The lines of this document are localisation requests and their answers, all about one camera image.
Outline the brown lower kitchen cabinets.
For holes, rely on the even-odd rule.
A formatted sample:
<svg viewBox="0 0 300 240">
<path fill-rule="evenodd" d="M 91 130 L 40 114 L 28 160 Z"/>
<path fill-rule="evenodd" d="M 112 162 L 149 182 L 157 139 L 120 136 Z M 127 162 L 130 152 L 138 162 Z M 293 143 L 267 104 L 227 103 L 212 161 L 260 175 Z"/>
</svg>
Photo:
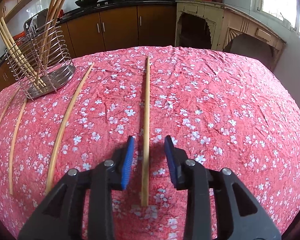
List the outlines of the brown lower kitchen cabinets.
<svg viewBox="0 0 300 240">
<path fill-rule="evenodd" d="M 174 45 L 175 24 L 176 5 L 163 1 L 116 3 L 58 20 L 73 64 L 74 58 L 96 52 Z M 19 85 L 5 54 L 0 66 L 0 92 L 12 84 Z"/>
</svg>

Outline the red floral tablecloth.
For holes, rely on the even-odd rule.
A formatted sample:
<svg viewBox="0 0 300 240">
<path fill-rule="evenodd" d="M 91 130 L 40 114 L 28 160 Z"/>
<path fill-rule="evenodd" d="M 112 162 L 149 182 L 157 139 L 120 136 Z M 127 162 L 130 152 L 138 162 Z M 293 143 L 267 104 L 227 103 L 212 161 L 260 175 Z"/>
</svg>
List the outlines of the red floral tablecloth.
<svg viewBox="0 0 300 240">
<path fill-rule="evenodd" d="M 148 205 L 141 205 L 146 60 L 150 59 Z M 223 52 L 134 47 L 74 59 L 76 72 L 57 93 L 27 101 L 13 156 L 19 90 L 0 124 L 0 220 L 16 236 L 45 196 L 53 146 L 66 109 L 93 66 L 66 124 L 55 180 L 87 171 L 135 139 L 130 182 L 113 192 L 117 239 L 182 239 L 187 193 L 170 181 L 167 135 L 212 170 L 234 171 L 280 231 L 300 210 L 300 109 L 259 61 Z M 18 85 L 0 93 L 0 116 Z"/>
</svg>

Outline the bamboo chopstick far left cloth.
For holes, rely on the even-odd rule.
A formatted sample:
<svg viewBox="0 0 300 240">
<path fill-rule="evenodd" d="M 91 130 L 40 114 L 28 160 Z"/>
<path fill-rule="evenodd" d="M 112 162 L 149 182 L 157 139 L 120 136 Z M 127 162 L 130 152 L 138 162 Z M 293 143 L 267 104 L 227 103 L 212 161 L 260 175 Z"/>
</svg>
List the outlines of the bamboo chopstick far left cloth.
<svg viewBox="0 0 300 240">
<path fill-rule="evenodd" d="M 5 106 L 4 110 L 3 110 L 3 112 L 1 113 L 1 116 L 0 116 L 0 124 L 1 124 L 1 122 L 2 122 L 2 120 L 3 120 L 3 118 L 4 118 L 4 116 L 5 116 L 5 114 L 6 114 L 7 110 L 8 110 L 8 108 L 9 108 L 9 106 L 10 106 L 12 100 L 14 99 L 15 95 L 18 93 L 19 89 L 20 89 L 20 88 L 18 87 L 18 88 L 15 90 L 15 92 L 13 93 L 13 95 L 10 97 L 10 99 L 8 100 L 8 102 L 7 102 L 7 104 L 6 104 L 6 106 Z"/>
</svg>

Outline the old cream wooden table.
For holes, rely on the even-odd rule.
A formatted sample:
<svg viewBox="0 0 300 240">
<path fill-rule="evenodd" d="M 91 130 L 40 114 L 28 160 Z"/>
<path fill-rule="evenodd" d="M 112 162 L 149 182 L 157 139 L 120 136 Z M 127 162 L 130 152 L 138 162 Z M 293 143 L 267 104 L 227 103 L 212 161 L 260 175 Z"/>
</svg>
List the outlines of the old cream wooden table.
<svg viewBox="0 0 300 240">
<path fill-rule="evenodd" d="M 275 31 L 230 5 L 217 2 L 177 0 L 175 27 L 176 47 L 180 46 L 181 21 L 183 14 L 204 19 L 210 31 L 211 49 L 222 51 L 234 38 L 246 34 L 267 44 L 273 49 L 274 59 L 269 65 L 271 72 L 276 68 L 286 42 Z"/>
</svg>

